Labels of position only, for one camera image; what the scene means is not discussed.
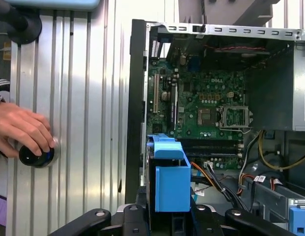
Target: dell logo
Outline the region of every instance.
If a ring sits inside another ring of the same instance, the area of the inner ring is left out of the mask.
[[[223,83],[222,79],[211,79],[212,83]]]

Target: screw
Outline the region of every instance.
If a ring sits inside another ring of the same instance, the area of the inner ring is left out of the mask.
[[[242,215],[241,212],[238,211],[238,210],[233,210],[233,211],[231,211],[231,213],[232,213],[233,215],[235,215],[235,216],[240,216],[240,215]]]
[[[98,211],[97,213],[95,213],[96,216],[104,216],[105,213],[103,211]]]
[[[129,210],[138,210],[137,206],[131,206]]]
[[[198,210],[205,210],[205,206],[204,205],[197,205],[197,209]]]

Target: finger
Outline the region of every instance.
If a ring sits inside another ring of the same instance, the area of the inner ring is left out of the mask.
[[[18,152],[15,150],[7,140],[0,139],[0,151],[7,157],[17,158]]]
[[[51,129],[51,126],[50,126],[50,123],[48,122],[48,120],[43,116],[43,115],[40,115],[40,114],[37,114],[37,113],[33,113],[31,111],[26,111],[26,113],[31,116],[32,118],[38,120],[39,122],[41,122],[47,130],[50,130]]]
[[[41,134],[43,135],[43,137],[45,138],[45,140],[48,142],[48,145],[51,147],[51,148],[54,148],[55,146],[55,143],[54,143],[54,140],[53,140],[53,137],[51,135],[51,133],[47,130],[47,128],[45,127],[45,125],[41,122],[39,122],[38,120],[32,118],[31,116],[29,116],[28,114],[26,115],[21,115],[22,118],[29,124],[33,125],[34,127],[36,127],[40,132]]]
[[[22,118],[16,118],[12,125],[25,133],[27,133],[44,152],[49,152],[50,147],[48,141],[44,138],[41,132],[34,127],[32,124],[28,123],[27,121],[23,120]]]
[[[6,125],[2,128],[2,132],[4,135],[17,140],[19,143],[25,145],[30,149],[35,155],[41,156],[42,152],[40,150],[39,145],[28,135],[26,132],[18,129],[12,125]]]

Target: white cable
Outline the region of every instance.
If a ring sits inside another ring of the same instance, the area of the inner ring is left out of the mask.
[[[253,138],[250,143],[247,145],[247,148],[246,148],[246,153],[245,153],[245,159],[244,159],[244,164],[243,164],[243,167],[241,168],[241,171],[240,171],[240,175],[239,175],[239,183],[240,183],[240,180],[241,180],[241,176],[244,172],[244,169],[245,169],[245,166],[246,166],[246,163],[247,163],[247,159],[248,159],[248,156],[249,156],[249,148],[250,146],[254,143],[254,141],[259,137],[259,133],[256,135],[255,138]]]
[[[221,130],[221,131],[241,132],[242,134],[248,134],[249,132],[251,132],[251,128],[248,131],[246,131],[246,132],[244,132],[241,129],[221,129],[221,128],[219,128],[219,130]]]
[[[0,52],[11,51],[11,48],[2,48]]]

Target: blue plastic bracket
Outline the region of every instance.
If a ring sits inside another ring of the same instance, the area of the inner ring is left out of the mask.
[[[297,236],[305,236],[305,209],[298,207],[290,208],[289,231]]]
[[[157,166],[156,212],[188,212],[191,197],[191,165],[180,142],[164,134],[153,135],[154,158],[180,160],[180,166]]]

